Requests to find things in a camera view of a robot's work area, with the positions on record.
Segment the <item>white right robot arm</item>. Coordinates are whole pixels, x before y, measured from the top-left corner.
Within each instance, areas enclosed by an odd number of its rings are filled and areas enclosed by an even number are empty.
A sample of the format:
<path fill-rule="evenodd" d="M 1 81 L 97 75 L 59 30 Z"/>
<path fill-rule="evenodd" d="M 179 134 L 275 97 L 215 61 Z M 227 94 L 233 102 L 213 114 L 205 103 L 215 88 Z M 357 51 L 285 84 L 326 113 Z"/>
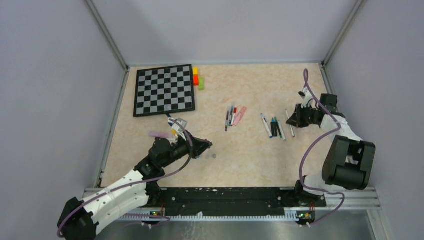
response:
<path fill-rule="evenodd" d="M 315 175 L 303 175 L 300 188 L 293 192 L 299 206 L 307 206 L 315 196 L 342 190 L 364 190 L 368 187 L 376 146 L 360 138 L 338 111 L 338 97 L 324 93 L 316 107 L 310 93 L 299 92 L 302 103 L 295 106 L 286 124 L 296 128 L 317 125 L 332 141 L 322 170 Z"/>

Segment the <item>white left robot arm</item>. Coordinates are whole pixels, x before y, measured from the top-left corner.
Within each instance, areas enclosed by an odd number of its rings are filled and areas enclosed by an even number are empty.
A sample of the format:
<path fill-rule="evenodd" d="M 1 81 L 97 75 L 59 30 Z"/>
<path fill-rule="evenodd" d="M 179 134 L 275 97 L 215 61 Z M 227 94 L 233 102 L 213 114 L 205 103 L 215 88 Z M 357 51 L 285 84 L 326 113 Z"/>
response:
<path fill-rule="evenodd" d="M 158 180 L 168 177 L 165 168 L 188 157 L 195 159 L 213 143 L 190 135 L 171 143 L 157 137 L 134 169 L 112 185 L 83 199 L 67 201 L 57 223 L 57 236 L 66 240 L 94 240 L 106 227 L 138 207 L 154 207 L 160 202 Z"/>

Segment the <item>white pen blue cap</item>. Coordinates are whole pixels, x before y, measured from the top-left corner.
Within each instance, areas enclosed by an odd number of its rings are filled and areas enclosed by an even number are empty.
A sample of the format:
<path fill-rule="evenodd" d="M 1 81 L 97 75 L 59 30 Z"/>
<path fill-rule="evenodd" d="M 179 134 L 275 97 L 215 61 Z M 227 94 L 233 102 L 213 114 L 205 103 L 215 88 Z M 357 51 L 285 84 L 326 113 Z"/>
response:
<path fill-rule="evenodd" d="M 265 130 L 266 130 L 266 132 L 267 132 L 267 134 L 268 134 L 269 138 L 270 138 L 270 139 L 272 139 L 272 138 L 273 138 L 273 135 L 272 135 L 272 132 L 271 132 L 271 130 L 270 130 L 270 127 L 269 127 L 269 125 L 268 125 L 268 122 L 267 122 L 267 120 L 266 120 L 265 116 L 264 116 L 262 113 L 260 114 L 260 116 L 261 116 L 261 118 L 262 118 L 263 125 L 264 125 L 264 127 L 265 127 Z"/>

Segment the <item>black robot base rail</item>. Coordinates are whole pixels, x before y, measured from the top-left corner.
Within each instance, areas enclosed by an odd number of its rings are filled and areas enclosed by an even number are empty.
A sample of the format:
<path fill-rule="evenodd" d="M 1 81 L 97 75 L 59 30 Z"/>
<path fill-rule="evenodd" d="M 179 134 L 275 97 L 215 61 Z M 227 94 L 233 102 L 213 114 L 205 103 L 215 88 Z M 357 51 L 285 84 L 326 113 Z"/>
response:
<path fill-rule="evenodd" d="M 289 208 L 326 207 L 323 196 L 306 196 L 293 187 L 168 187 L 147 202 L 170 217 L 265 217 L 284 216 Z"/>

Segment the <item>green transparent pen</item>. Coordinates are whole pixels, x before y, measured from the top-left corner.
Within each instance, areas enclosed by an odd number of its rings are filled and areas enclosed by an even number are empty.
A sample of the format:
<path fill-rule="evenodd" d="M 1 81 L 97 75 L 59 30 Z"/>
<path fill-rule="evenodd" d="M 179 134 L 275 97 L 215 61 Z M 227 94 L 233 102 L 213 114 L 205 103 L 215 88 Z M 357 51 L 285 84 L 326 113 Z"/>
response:
<path fill-rule="evenodd" d="M 283 138 L 283 134 L 282 134 L 282 130 L 281 130 L 281 127 L 280 127 L 280 123 L 279 123 L 277 117 L 274 117 L 274 119 L 275 119 L 275 122 L 276 122 L 278 135 L 282 139 Z"/>

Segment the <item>black blue highlighter marker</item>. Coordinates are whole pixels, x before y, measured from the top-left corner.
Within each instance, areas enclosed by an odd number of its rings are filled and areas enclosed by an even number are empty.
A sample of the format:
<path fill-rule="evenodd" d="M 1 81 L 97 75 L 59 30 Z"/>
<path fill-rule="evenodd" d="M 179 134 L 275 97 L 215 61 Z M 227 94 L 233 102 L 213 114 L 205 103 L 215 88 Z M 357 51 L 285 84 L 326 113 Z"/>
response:
<path fill-rule="evenodd" d="M 271 134 L 272 134 L 272 136 L 273 137 L 278 137 L 279 136 L 279 133 L 278 133 L 278 123 L 276 122 L 276 120 L 275 120 L 274 117 L 271 119 L 270 126 L 271 126 Z"/>

